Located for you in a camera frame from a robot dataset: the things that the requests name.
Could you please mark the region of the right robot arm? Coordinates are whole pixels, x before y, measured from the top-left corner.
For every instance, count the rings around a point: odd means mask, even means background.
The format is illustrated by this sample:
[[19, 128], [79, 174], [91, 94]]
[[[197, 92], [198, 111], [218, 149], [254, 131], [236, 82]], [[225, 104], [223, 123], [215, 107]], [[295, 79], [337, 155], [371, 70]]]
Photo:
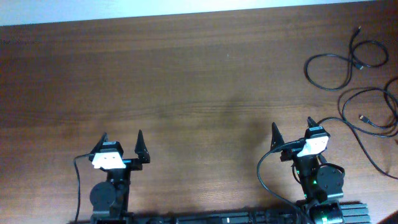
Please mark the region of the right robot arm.
[[311, 117], [307, 123], [304, 137], [291, 142], [285, 142], [272, 123], [270, 152], [279, 152], [282, 162], [292, 162], [305, 196], [294, 204], [301, 223], [344, 223], [339, 199], [343, 197], [345, 170], [322, 156], [330, 134]]

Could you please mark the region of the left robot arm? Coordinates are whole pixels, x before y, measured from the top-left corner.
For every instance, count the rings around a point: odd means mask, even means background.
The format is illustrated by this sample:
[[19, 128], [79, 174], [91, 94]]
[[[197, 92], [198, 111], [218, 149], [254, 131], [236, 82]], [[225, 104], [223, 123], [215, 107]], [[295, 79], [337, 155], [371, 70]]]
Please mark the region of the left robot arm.
[[90, 192], [93, 206], [91, 223], [132, 223], [128, 212], [131, 172], [140, 171], [150, 163], [150, 155], [142, 131], [138, 132], [134, 148], [136, 158], [124, 159], [124, 150], [118, 141], [109, 141], [104, 133], [91, 150], [89, 161], [95, 169], [106, 173], [106, 180], [96, 184]]

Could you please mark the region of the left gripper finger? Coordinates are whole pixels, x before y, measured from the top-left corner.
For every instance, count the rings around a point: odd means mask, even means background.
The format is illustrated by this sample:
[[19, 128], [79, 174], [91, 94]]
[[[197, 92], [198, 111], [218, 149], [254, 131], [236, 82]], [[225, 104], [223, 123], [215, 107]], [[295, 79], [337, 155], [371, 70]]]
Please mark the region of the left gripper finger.
[[138, 159], [142, 164], [150, 163], [150, 154], [144, 142], [144, 136], [141, 129], [139, 130], [137, 135], [137, 142], [134, 152], [137, 154]]
[[97, 144], [91, 150], [90, 154], [96, 154], [97, 152], [99, 152], [101, 150], [104, 142], [108, 142], [108, 134], [107, 133], [103, 133], [100, 140], [97, 142]]

